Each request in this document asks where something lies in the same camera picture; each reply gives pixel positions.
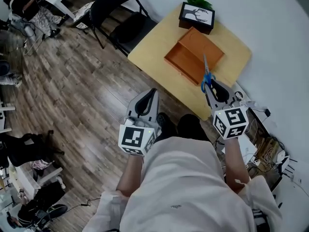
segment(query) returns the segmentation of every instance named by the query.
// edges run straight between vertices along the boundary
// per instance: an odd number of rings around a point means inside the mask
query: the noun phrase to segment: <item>office chair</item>
[[[7,168],[11,163],[15,167],[35,160],[51,159],[54,154],[64,155],[63,151],[50,146],[50,135],[48,131],[46,140],[43,141],[42,135],[25,134],[22,138],[16,138],[7,134],[0,134],[0,166]]]
[[[104,46],[99,40],[95,29],[98,29],[112,44],[123,54],[128,56],[134,47],[157,25],[148,15],[139,0],[135,0],[140,6],[139,12],[133,12],[131,16],[120,23],[110,35],[102,28],[101,24],[109,17],[110,13],[121,4],[129,0],[96,0],[90,9],[92,31],[102,49]]]

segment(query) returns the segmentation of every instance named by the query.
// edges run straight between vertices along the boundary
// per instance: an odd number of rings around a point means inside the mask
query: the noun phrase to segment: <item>framed picture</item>
[[[179,20],[181,28],[195,27],[201,32],[210,33],[214,24],[214,10],[204,9],[184,2]]]

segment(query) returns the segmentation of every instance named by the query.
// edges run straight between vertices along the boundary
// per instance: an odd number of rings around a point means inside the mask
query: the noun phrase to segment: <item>chair seat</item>
[[[130,53],[135,46],[157,25],[151,18],[134,12],[110,34],[113,41]]]

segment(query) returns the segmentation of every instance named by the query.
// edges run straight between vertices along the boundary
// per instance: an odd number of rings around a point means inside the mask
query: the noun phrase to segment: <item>wooden table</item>
[[[164,56],[176,44],[187,29],[178,27],[181,6],[168,14],[133,49],[128,59],[179,99],[202,120],[211,115],[205,95],[200,87],[165,62]],[[217,80],[229,85],[236,82],[251,57],[250,49],[218,21],[210,35],[205,35],[224,53],[212,73]]]

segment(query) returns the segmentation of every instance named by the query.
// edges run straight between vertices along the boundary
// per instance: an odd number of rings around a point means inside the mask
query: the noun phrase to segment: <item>orange wooden box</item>
[[[178,40],[164,59],[198,86],[205,74],[203,54],[206,55],[208,67],[211,71],[222,58],[224,52],[192,27]]]

